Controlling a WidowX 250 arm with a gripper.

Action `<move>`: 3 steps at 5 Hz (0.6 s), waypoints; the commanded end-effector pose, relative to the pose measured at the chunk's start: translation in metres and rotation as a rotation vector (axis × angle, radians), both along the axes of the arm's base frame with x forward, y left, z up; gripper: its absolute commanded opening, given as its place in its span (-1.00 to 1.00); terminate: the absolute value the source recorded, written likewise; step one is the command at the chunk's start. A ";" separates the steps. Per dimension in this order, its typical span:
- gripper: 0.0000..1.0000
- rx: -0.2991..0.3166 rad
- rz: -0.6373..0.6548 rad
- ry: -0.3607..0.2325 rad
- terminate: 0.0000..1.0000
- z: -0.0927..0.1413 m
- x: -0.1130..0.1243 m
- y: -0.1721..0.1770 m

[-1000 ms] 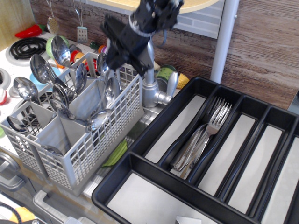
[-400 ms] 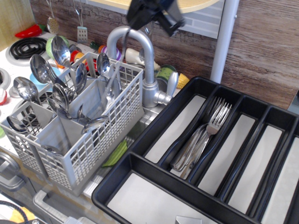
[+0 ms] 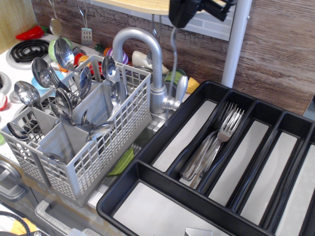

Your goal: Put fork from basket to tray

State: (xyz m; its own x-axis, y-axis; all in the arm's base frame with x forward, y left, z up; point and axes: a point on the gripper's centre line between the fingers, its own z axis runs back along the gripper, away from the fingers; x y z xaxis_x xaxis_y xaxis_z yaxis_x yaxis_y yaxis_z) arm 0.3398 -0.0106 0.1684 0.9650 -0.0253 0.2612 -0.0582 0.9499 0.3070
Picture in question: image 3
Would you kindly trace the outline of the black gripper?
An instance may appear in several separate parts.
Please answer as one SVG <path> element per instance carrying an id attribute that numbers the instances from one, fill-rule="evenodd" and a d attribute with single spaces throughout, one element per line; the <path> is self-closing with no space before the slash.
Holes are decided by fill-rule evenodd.
<path id="1" fill-rule="evenodd" d="M 169 20 L 176 28 L 184 28 L 197 11 L 206 11 L 224 21 L 237 0 L 170 0 Z"/>

